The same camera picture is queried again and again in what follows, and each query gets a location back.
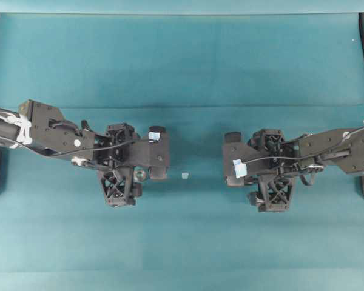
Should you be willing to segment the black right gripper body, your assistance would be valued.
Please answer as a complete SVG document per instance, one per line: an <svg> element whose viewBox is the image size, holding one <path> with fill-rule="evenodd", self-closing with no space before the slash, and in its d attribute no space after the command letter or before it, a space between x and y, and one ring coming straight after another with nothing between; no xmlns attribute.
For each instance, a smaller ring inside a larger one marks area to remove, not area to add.
<svg viewBox="0 0 364 291"><path fill-rule="evenodd" d="M224 178L244 178L245 185L255 184L260 175L286 178L297 176L298 146L300 138L285 140L277 129L261 129L245 142L223 144Z"/></svg>

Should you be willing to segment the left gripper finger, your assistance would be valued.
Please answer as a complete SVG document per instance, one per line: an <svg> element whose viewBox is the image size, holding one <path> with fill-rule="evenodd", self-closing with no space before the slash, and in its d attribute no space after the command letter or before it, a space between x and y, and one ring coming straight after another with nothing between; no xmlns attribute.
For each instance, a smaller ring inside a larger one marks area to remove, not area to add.
<svg viewBox="0 0 364 291"><path fill-rule="evenodd" d="M167 179L167 167L150 167L149 176L151 180Z"/></svg>
<svg viewBox="0 0 364 291"><path fill-rule="evenodd" d="M163 134L166 132L166 128L162 126L151 126L149 127L149 134L154 135L156 133Z"/></svg>

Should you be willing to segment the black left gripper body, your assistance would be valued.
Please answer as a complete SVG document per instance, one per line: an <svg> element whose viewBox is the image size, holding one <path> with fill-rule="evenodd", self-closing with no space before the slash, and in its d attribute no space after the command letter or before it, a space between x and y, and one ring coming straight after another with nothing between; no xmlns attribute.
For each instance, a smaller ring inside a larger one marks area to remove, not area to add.
<svg viewBox="0 0 364 291"><path fill-rule="evenodd" d="M92 164L98 170L119 167L169 167L169 134L147 134L141 137L126 123L110 125L98 145L107 149L93 152Z"/></svg>

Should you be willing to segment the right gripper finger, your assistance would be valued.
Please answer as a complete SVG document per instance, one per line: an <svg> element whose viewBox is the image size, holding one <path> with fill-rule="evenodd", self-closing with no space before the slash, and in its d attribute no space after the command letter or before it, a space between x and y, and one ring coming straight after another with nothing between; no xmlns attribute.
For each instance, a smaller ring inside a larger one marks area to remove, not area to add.
<svg viewBox="0 0 364 291"><path fill-rule="evenodd" d="M240 132L228 132L224 135L225 143L241 142Z"/></svg>
<svg viewBox="0 0 364 291"><path fill-rule="evenodd" d="M236 178L235 176L226 176L225 181L227 186L244 186L245 179L244 178Z"/></svg>

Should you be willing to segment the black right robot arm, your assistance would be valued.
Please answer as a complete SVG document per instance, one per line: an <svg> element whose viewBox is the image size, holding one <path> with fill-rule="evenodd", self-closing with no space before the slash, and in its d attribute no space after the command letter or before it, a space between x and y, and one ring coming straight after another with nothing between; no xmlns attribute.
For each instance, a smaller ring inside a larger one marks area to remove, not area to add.
<svg viewBox="0 0 364 291"><path fill-rule="evenodd" d="M245 142L241 133L224 136L224 178L228 186L240 187L260 183L288 183L296 177L309 179L328 165L351 175L364 174L364 125L304 134L287 140L282 130L261 129Z"/></svg>

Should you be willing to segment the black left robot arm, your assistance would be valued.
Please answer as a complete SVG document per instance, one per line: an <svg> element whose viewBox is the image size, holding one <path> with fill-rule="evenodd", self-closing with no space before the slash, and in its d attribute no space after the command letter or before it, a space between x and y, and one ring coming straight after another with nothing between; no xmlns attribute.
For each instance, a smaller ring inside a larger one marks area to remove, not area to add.
<svg viewBox="0 0 364 291"><path fill-rule="evenodd" d="M18 112L0 108L0 146L27 148L48 158L104 172L123 167L148 169L149 178L165 180L169 137L164 127L150 127L141 137L126 123L108 125L105 133L65 119L60 109L28 100Z"/></svg>

